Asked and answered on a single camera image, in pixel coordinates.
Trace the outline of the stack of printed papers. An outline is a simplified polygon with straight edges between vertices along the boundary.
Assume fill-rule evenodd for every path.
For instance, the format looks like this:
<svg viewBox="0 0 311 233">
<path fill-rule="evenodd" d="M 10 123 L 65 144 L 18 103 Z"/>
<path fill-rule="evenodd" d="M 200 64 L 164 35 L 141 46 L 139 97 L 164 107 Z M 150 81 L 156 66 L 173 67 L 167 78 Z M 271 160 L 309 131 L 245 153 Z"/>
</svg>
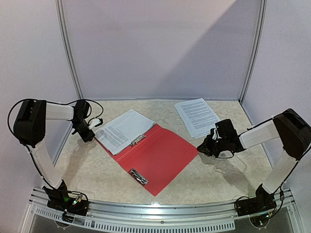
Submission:
<svg viewBox="0 0 311 233">
<path fill-rule="evenodd" d="M 208 135 L 221 120 L 203 98 L 179 102 L 174 107 L 192 138 Z"/>
</svg>

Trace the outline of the red file folder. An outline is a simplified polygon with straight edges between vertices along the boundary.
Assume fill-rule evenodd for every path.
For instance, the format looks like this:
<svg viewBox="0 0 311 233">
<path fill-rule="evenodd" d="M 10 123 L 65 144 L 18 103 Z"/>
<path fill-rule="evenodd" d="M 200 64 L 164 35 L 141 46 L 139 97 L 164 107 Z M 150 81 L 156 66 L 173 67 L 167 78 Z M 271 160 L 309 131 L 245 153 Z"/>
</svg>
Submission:
<svg viewBox="0 0 311 233">
<path fill-rule="evenodd" d="M 154 125 L 137 145 L 117 155 L 105 151 L 128 173 L 134 168 L 149 182 L 143 187 L 157 196 L 198 154 L 195 146 L 174 132 Z"/>
</svg>

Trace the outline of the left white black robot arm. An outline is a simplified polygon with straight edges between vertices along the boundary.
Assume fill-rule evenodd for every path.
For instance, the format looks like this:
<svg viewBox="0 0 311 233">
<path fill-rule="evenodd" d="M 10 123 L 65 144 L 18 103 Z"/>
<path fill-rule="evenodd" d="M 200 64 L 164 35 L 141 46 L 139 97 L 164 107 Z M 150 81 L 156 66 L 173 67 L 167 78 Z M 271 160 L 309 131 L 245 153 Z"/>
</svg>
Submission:
<svg viewBox="0 0 311 233">
<path fill-rule="evenodd" d="M 78 133 L 85 143 L 92 141 L 95 134 L 86 121 L 91 112 L 90 104 L 86 100 L 77 100 L 71 106 L 34 99 L 24 99 L 18 103 L 21 106 L 10 131 L 29 153 L 43 181 L 51 190 L 60 190 L 64 181 L 57 173 L 46 147 L 46 121 L 69 121 L 72 123 L 73 133 Z"/>
</svg>

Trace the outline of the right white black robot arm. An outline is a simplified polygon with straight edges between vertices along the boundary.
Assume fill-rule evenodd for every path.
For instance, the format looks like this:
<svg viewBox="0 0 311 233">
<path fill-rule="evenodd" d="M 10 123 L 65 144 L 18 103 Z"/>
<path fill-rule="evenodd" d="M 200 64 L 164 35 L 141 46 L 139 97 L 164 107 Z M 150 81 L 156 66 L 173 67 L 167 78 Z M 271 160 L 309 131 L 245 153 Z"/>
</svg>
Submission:
<svg viewBox="0 0 311 233">
<path fill-rule="evenodd" d="M 282 143 L 280 160 L 257 188 L 256 197 L 251 202 L 253 210 L 261 212 L 310 150 L 311 127 L 299 114 L 289 108 L 241 134 L 237 133 L 230 119 L 221 120 L 210 130 L 197 150 L 217 158 L 223 151 L 236 154 L 277 138 Z"/>
</svg>

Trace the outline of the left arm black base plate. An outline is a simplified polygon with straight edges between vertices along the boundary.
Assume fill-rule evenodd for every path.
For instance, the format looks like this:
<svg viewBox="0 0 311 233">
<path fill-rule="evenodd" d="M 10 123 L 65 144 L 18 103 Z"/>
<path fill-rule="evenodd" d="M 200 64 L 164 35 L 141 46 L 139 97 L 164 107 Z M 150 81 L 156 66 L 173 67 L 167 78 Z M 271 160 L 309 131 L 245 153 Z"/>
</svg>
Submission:
<svg viewBox="0 0 311 233">
<path fill-rule="evenodd" d="M 77 191 L 49 189 L 45 186 L 43 190 L 48 195 L 47 206 L 49 208 L 80 216 L 87 215 L 90 202 L 86 194 Z"/>
</svg>

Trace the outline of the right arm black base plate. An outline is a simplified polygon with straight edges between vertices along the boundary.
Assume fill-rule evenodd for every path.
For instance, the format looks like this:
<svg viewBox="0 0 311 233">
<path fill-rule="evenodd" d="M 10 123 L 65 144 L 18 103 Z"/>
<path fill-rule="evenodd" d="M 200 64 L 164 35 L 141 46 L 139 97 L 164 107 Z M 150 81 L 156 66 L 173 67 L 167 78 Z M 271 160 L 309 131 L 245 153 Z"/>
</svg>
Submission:
<svg viewBox="0 0 311 233">
<path fill-rule="evenodd" d="M 271 199 L 264 204 L 257 202 L 256 198 L 238 199 L 234 203 L 234 209 L 238 216 L 252 215 L 274 208 L 276 208 L 276 202 L 274 199 Z"/>
</svg>

